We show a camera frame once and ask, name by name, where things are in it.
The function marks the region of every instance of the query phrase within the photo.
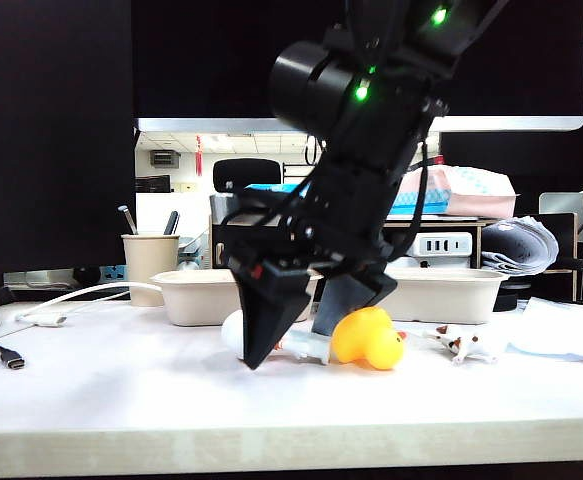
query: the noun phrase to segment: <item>black robotic arm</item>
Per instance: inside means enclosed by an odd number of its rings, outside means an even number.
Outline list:
[[[328,29],[322,45],[298,42],[280,54],[270,77],[274,114],[328,148],[292,193],[263,207],[254,227],[272,222],[278,240],[254,236],[225,245],[250,368],[309,302],[309,269],[327,279],[314,322],[325,335],[350,311],[396,288],[384,268],[417,232],[426,170],[405,240],[391,245],[381,232],[418,142],[448,110],[431,97],[432,87],[452,76],[506,2],[349,0],[347,25]]]

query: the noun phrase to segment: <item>ceiling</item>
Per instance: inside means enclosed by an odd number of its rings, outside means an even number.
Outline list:
[[[175,150],[193,153],[197,147],[198,134],[189,132],[142,132],[136,150]],[[302,154],[307,144],[304,133],[262,132],[253,134],[199,134],[204,153],[237,154]],[[438,135],[427,138],[429,153],[437,154]],[[309,152],[313,152],[309,142]]]
[[[306,134],[294,132],[200,135],[205,153],[302,154],[307,143]],[[428,143],[437,150],[437,134],[432,134]],[[196,133],[142,132],[136,150],[175,150],[193,153],[196,146]]]

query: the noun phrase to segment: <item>power strip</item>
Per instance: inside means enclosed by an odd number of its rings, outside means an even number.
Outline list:
[[[469,232],[421,232],[407,251],[416,258],[469,257],[473,251],[473,239]]]

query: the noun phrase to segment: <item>white box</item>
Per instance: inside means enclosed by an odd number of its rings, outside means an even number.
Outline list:
[[[378,306],[393,320],[476,325],[489,321],[500,272],[476,269],[391,268],[385,273],[398,288]]]

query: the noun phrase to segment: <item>pen holder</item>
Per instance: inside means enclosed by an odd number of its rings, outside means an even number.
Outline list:
[[[150,279],[176,269],[178,235],[122,235],[130,282],[154,283]],[[160,292],[131,287],[131,305],[157,307],[164,305]]]

